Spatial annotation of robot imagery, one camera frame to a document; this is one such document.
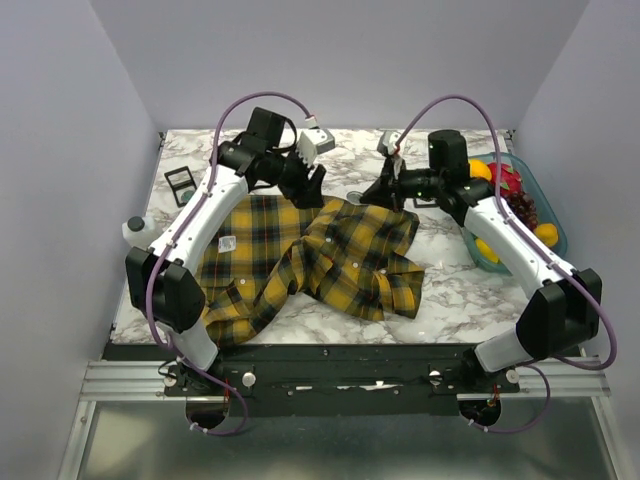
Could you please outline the yellow plaid flannel shirt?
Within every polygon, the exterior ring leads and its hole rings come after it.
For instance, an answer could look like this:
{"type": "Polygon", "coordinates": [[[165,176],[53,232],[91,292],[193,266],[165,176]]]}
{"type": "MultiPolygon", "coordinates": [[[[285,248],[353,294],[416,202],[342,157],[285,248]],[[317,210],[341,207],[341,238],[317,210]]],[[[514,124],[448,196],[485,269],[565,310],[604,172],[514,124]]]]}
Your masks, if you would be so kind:
{"type": "Polygon", "coordinates": [[[412,212],[337,197],[298,209],[282,196],[249,195],[198,265],[201,322],[219,348],[230,348],[256,337],[298,293],[368,321],[413,319],[424,270],[406,254],[418,227],[412,212]]]}

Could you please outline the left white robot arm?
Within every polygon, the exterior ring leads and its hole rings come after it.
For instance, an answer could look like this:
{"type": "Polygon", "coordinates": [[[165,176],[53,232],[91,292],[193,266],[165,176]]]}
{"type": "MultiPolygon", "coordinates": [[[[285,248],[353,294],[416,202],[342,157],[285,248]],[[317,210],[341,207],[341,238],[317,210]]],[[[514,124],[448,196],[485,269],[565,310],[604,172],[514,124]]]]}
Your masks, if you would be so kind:
{"type": "Polygon", "coordinates": [[[214,165],[174,222],[149,247],[134,247],[125,259],[132,306],[149,320],[152,333],[163,332],[170,349],[192,365],[187,382],[201,395],[214,393],[222,380],[213,364],[218,347],[200,319],[205,295],[195,279],[214,234],[259,182],[278,187],[298,208],[322,203],[326,170],[314,162],[334,149],[335,138],[309,117],[293,143],[283,147],[289,123],[282,115],[255,108],[245,130],[214,144],[214,165]]]}

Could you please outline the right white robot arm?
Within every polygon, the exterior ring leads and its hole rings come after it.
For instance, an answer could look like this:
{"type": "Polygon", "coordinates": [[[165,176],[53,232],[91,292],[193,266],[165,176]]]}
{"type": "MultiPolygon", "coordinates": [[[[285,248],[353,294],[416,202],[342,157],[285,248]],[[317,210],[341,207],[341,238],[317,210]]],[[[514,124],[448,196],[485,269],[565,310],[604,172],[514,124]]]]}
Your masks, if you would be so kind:
{"type": "Polygon", "coordinates": [[[459,372],[467,389],[483,391],[494,383],[497,372],[554,357],[597,334],[601,278],[592,269],[576,270],[553,253],[490,181],[472,176],[466,140],[459,131],[430,133],[429,165],[421,169],[406,167],[399,141],[394,131],[380,137],[377,150],[384,164],[361,202],[393,210],[408,199],[434,202],[488,244],[528,299],[514,327],[464,353],[459,372]]]}

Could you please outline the yellow mango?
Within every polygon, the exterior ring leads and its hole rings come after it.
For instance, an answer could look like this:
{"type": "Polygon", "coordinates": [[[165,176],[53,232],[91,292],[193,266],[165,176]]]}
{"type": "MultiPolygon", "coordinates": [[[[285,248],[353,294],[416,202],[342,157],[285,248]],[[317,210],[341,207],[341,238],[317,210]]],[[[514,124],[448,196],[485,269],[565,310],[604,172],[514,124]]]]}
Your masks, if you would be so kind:
{"type": "Polygon", "coordinates": [[[476,158],[469,160],[469,172],[473,178],[482,178],[489,182],[493,179],[493,174],[489,166],[476,158]]]}

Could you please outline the yellow lemon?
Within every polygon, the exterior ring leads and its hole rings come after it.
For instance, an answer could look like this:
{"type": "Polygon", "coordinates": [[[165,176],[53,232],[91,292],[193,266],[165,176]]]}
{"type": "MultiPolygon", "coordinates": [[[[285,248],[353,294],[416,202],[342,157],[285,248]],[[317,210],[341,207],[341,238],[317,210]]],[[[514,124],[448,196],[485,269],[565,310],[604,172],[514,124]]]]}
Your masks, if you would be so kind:
{"type": "Polygon", "coordinates": [[[489,262],[498,264],[500,262],[499,256],[491,249],[491,247],[480,238],[475,239],[475,245],[479,253],[489,262]]]}

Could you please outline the red dragon fruit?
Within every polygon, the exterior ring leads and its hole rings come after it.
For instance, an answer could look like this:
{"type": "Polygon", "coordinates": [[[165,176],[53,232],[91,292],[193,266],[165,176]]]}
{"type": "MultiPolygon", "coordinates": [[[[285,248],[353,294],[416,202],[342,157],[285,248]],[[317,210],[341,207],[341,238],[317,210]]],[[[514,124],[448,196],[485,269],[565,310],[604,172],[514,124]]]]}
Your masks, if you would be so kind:
{"type": "Polygon", "coordinates": [[[496,162],[492,162],[488,164],[488,168],[491,172],[491,184],[493,186],[499,185],[502,197],[523,191],[522,177],[513,166],[504,163],[498,165],[496,162]]]}

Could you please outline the dark purple grapes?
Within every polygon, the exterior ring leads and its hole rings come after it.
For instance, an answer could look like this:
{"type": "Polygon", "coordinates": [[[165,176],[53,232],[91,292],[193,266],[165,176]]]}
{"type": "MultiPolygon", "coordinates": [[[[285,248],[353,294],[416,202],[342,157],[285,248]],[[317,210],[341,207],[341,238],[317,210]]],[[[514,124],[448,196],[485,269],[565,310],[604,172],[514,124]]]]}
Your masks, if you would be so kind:
{"type": "Polygon", "coordinates": [[[531,231],[538,226],[538,215],[534,200],[524,191],[510,193],[506,202],[515,216],[531,231]]]}

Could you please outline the white bottle black cap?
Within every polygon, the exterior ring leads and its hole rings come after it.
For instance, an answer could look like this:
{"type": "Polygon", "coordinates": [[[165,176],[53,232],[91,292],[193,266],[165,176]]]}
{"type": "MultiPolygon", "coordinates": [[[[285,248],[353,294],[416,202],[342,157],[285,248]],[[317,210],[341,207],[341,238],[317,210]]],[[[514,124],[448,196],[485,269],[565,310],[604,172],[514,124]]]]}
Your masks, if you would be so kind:
{"type": "Polygon", "coordinates": [[[152,216],[133,216],[122,224],[122,236],[131,247],[146,250],[160,233],[152,216]]]}

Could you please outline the orange fruit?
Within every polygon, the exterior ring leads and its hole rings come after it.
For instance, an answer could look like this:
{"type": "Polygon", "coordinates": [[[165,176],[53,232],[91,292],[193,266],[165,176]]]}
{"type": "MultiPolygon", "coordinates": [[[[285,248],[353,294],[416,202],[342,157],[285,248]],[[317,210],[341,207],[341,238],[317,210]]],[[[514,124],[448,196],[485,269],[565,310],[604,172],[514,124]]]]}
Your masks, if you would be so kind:
{"type": "Polygon", "coordinates": [[[553,223],[539,224],[534,234],[548,248],[553,248],[559,242],[559,232],[553,223]]]}

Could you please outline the teal plastic fruit bin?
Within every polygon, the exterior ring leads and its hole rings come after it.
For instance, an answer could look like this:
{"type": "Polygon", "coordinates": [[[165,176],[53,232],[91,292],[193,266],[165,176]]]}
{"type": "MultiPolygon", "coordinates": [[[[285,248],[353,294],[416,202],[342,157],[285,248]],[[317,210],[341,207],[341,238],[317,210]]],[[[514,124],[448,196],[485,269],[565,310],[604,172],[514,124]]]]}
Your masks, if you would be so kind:
{"type": "MultiPolygon", "coordinates": [[[[470,159],[473,158],[479,159],[487,165],[492,162],[497,163],[495,153],[470,157],[470,159]]],[[[526,192],[534,200],[538,215],[538,225],[542,223],[553,223],[557,227],[559,232],[559,242],[550,249],[556,255],[564,257],[568,249],[568,241],[565,232],[562,229],[559,220],[557,219],[553,209],[551,208],[551,205],[547,201],[546,196],[544,195],[536,179],[532,175],[530,169],[524,163],[524,161],[509,153],[501,154],[501,164],[502,163],[513,166],[521,175],[523,182],[523,191],[526,192]]],[[[465,229],[461,229],[461,231],[467,250],[472,260],[479,268],[494,274],[510,275],[510,272],[503,263],[499,262],[498,264],[494,264],[492,262],[489,262],[479,253],[475,245],[476,236],[474,234],[465,229]]]]}

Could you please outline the right black display frame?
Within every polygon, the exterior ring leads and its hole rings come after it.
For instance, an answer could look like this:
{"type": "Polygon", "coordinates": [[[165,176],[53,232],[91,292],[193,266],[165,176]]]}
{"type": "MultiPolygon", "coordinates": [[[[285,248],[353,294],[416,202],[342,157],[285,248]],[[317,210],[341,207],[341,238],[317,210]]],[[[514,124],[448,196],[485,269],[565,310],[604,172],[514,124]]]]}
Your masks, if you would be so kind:
{"type": "Polygon", "coordinates": [[[412,199],[413,202],[413,206],[416,209],[430,209],[430,208],[437,208],[437,202],[435,199],[433,198],[413,198],[412,199]]]}

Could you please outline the black display frame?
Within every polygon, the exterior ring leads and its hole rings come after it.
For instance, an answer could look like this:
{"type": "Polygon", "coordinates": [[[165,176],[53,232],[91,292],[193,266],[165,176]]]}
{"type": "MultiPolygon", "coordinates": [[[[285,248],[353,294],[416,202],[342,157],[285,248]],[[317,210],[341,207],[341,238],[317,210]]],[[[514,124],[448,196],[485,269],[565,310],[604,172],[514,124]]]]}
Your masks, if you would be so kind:
{"type": "Polygon", "coordinates": [[[180,201],[180,196],[184,190],[197,189],[197,184],[193,177],[193,174],[188,166],[182,166],[173,170],[170,170],[164,174],[164,178],[169,185],[169,188],[174,197],[174,201],[178,208],[183,208],[187,203],[180,201]]]}
{"type": "Polygon", "coordinates": [[[413,198],[412,199],[413,202],[413,206],[416,209],[430,209],[430,208],[437,208],[437,202],[435,199],[433,198],[413,198]]]}

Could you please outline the left black display frame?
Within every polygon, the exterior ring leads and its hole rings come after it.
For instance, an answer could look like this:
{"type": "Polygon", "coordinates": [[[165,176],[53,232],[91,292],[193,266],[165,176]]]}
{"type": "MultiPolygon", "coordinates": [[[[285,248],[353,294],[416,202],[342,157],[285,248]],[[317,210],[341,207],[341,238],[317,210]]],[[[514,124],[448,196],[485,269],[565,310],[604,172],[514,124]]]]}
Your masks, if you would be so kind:
{"type": "Polygon", "coordinates": [[[174,197],[174,201],[178,208],[183,208],[187,203],[180,201],[180,196],[184,190],[197,189],[197,184],[193,177],[193,174],[188,166],[182,166],[173,170],[170,170],[164,174],[164,178],[169,185],[169,188],[174,197]]]}

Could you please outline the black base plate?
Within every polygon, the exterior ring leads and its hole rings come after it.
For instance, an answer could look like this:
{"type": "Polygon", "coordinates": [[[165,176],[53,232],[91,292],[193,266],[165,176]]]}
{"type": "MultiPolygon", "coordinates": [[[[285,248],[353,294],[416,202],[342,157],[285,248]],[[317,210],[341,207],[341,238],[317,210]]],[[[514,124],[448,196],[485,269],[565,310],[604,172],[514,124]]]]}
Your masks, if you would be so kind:
{"type": "MultiPolygon", "coordinates": [[[[459,400],[459,393],[486,393],[504,382],[518,391],[516,368],[473,384],[460,376],[468,344],[259,345],[239,347],[215,360],[208,377],[174,361],[158,372],[175,388],[224,392],[220,402],[180,399],[187,416],[202,425],[249,417],[345,417],[394,414],[470,414],[492,422],[505,401],[459,400]]],[[[104,361],[125,361],[133,346],[109,348],[104,361]]]]}

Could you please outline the aluminium rail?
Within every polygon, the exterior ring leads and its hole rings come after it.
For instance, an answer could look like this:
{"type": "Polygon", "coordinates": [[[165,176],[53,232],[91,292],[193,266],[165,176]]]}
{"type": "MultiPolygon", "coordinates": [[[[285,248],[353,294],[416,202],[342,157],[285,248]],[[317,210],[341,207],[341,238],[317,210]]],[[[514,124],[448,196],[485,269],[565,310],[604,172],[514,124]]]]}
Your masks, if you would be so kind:
{"type": "MultiPolygon", "coordinates": [[[[209,401],[224,399],[222,390],[203,393],[189,387],[173,386],[158,372],[159,361],[92,361],[82,382],[82,401],[209,401]]],[[[519,367],[512,375],[518,379],[518,391],[509,391],[502,382],[486,393],[459,393],[459,400],[489,399],[495,392],[501,399],[542,399],[547,392],[553,398],[609,397],[611,388],[602,371],[575,369],[557,360],[544,360],[532,368],[519,367]]]]}

